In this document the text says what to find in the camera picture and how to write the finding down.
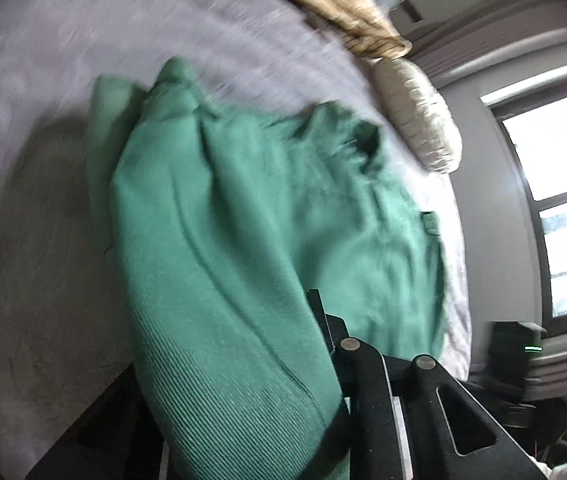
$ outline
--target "pillow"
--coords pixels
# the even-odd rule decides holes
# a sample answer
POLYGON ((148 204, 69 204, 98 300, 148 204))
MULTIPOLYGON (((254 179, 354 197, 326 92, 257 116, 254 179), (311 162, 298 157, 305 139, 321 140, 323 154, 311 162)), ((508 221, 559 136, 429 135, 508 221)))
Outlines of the pillow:
POLYGON ((428 171, 452 173, 461 162, 461 134, 427 75, 406 59, 372 67, 386 117, 428 171))

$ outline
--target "window frame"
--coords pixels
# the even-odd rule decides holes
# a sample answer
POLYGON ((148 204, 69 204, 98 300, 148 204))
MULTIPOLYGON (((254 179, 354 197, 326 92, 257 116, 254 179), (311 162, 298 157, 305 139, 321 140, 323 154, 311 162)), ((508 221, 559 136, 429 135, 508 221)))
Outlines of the window frame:
POLYGON ((518 96, 513 96, 503 102, 492 105, 490 110, 499 124, 499 128, 503 133, 505 143, 510 150, 515 163, 519 179, 523 185, 526 195, 528 209, 531 215, 532 227, 534 231, 535 242, 537 245, 537 254, 539 257, 539 271, 541 274, 541 306, 542 306, 542 325, 547 332, 544 337, 554 337, 567 333, 567 314, 564 316, 554 317, 552 315, 552 291, 550 286, 551 274, 550 263, 548 261, 548 251, 546 247, 546 238, 543 231, 540 213, 546 209, 567 203, 567 191, 556 196, 551 196, 542 200, 535 200, 532 191, 525 176, 521 160, 517 153, 515 144, 513 143, 510 133, 503 122, 512 117, 518 116, 525 112, 540 108, 542 106, 560 101, 567 97, 567 80, 550 84, 541 89, 534 89, 518 96))

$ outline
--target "window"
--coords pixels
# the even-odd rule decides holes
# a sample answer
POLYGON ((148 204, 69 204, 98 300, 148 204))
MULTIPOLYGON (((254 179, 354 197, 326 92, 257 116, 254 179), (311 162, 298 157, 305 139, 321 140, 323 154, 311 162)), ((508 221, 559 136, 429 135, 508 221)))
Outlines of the window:
POLYGON ((543 325, 567 332, 567 82, 493 108, 521 174, 541 269, 543 325))

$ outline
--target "white bedsheet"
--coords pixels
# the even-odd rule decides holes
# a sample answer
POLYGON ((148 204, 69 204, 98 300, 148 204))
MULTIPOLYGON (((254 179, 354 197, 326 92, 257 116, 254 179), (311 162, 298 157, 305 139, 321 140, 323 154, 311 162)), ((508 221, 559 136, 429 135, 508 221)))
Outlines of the white bedsheet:
POLYGON ((391 166, 436 210, 449 271, 441 361, 470 364, 450 180, 423 171, 336 38, 282 0, 0 2, 0 471, 22 479, 130 361, 118 288, 90 240, 84 130, 94 78, 146 84, 188 58, 219 99, 295 113, 339 99, 383 124, 391 166))

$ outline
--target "green sweater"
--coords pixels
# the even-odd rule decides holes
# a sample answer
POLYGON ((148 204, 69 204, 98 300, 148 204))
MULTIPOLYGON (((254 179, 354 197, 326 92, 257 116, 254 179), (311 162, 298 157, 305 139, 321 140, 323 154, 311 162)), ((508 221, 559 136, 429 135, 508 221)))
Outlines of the green sweater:
MULTIPOLYGON (((171 59, 148 92, 97 81, 97 239, 122 274, 136 373, 178 472, 297 478, 342 401, 305 292, 382 353, 438 356, 436 217, 385 168, 377 126, 339 104, 281 117, 213 104, 194 80, 171 59)), ((343 474, 342 458, 322 470, 343 474)))

